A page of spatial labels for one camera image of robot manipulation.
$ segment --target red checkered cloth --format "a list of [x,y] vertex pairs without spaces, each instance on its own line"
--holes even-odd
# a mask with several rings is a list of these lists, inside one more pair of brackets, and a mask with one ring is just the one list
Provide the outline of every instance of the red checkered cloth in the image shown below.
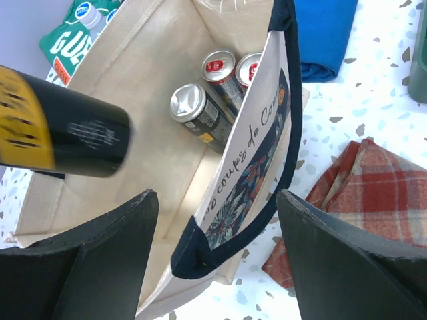
[[[306,201],[381,237],[427,247],[427,171],[371,139],[351,141]],[[283,239],[262,269],[294,286]]]

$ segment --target tabletop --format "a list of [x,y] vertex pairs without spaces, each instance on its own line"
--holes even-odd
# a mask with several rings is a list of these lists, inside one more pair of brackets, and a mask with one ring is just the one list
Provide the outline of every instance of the tabletop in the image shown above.
[[[359,0],[337,79],[304,83],[310,100],[291,191],[305,197],[351,140],[366,137],[427,168],[427,105],[411,100],[407,93],[421,8],[421,0]],[[0,182],[3,239],[15,230],[31,174],[16,168],[4,172]],[[198,298],[158,319],[301,319],[295,293],[261,270],[280,235],[275,215],[244,250],[232,285],[213,283]],[[0,248],[11,245],[0,243]]]

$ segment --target terrazzo table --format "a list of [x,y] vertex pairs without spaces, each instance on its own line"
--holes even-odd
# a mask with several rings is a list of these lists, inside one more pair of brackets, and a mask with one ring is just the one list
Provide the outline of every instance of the terrazzo table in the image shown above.
[[[305,197],[350,140],[369,136],[427,168],[427,106],[411,100],[406,89],[421,8],[421,0],[359,0],[338,78],[304,85],[311,97],[304,112],[294,193]],[[8,169],[0,182],[3,238],[16,226],[30,177],[28,170]],[[279,238],[275,216],[245,249],[233,285],[214,283],[197,299],[159,319],[300,319],[294,294],[261,270]]]

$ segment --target can pull tab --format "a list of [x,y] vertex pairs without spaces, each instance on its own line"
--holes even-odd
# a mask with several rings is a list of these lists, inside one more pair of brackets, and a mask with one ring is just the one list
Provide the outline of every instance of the can pull tab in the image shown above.
[[250,68],[249,68],[249,81],[252,81],[252,78],[255,75],[256,72],[256,68],[258,67],[257,63],[252,63]]
[[219,71],[224,66],[224,62],[221,60],[210,61],[206,63],[206,72]]

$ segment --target bag handle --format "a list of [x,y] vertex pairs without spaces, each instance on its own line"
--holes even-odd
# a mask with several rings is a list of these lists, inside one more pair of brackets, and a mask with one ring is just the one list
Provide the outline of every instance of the bag handle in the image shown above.
[[205,233],[191,217],[171,257],[172,273],[182,279],[200,279],[209,275],[222,263],[249,245],[267,226],[276,212],[276,195],[290,186],[300,150],[302,134],[302,86],[300,51],[293,0],[274,0],[268,31],[284,31],[291,98],[291,133],[284,172],[278,186],[258,216],[240,233],[215,249],[210,249]]

